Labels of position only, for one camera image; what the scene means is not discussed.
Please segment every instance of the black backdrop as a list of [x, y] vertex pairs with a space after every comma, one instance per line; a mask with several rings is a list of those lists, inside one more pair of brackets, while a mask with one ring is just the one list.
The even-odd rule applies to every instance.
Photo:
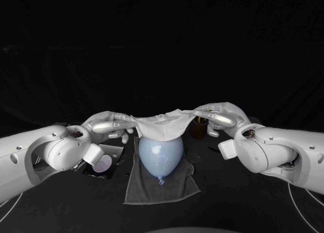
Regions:
[[0, 136], [229, 101], [324, 132], [324, 1], [5, 1]]

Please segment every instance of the blue balloon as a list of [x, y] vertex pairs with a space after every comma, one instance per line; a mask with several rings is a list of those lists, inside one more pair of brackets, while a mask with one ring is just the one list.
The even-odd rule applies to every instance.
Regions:
[[149, 174], [159, 179], [159, 184], [162, 184], [162, 177], [171, 173], [181, 159], [181, 137], [165, 142], [141, 137], [138, 143], [138, 154], [144, 167]]

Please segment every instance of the robotic hand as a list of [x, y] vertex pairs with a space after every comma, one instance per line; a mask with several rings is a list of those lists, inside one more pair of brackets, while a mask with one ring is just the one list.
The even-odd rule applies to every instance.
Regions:
[[[0, 138], [0, 203], [82, 160], [93, 166], [103, 155], [97, 144], [118, 137], [126, 143], [123, 129], [132, 133], [135, 126], [128, 115], [106, 111], [90, 116], [80, 126], [51, 125]], [[43, 160], [35, 165], [31, 153]]]
[[193, 114], [209, 120], [210, 136], [217, 137], [214, 130], [223, 130], [233, 138], [217, 145], [224, 160], [237, 157], [250, 172], [324, 195], [324, 133], [252, 124], [227, 102], [206, 104]]

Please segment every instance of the white cloth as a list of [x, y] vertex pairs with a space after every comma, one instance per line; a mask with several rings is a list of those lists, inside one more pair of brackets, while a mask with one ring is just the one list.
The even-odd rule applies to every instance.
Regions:
[[187, 125], [194, 119], [193, 110], [175, 109], [172, 112], [152, 117], [136, 118], [131, 116], [132, 121], [138, 123], [138, 137], [147, 137], [155, 141], [170, 141], [181, 136]]

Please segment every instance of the gray towel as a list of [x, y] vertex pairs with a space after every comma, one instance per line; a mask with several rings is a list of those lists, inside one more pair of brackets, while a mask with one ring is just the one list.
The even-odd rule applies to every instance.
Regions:
[[178, 165], [168, 176], [162, 178], [159, 185], [158, 178], [145, 169], [138, 155], [138, 137], [134, 138], [134, 164], [126, 186], [125, 202], [129, 205], [158, 204], [177, 202], [200, 192], [191, 178], [193, 165], [183, 154]]

